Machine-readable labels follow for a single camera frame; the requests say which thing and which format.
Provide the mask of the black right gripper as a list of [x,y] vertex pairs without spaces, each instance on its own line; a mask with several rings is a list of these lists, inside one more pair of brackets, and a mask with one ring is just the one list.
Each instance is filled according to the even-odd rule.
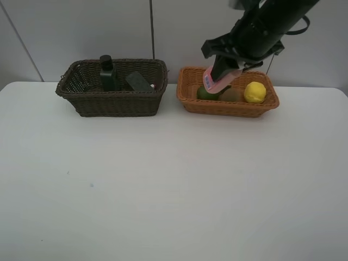
[[269,30],[245,29],[206,40],[201,48],[205,58],[216,55],[211,71],[213,82],[218,82],[239,69],[237,61],[256,64],[284,50],[283,33]]

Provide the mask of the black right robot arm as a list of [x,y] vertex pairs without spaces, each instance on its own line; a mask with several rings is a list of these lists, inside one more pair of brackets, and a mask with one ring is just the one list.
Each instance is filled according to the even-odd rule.
[[308,28],[291,30],[299,21],[310,24],[307,12],[317,0],[237,1],[244,14],[232,30],[206,40],[201,48],[205,58],[215,57],[210,76],[218,82],[234,70],[248,71],[263,65],[269,56],[284,50],[281,38],[298,35]]

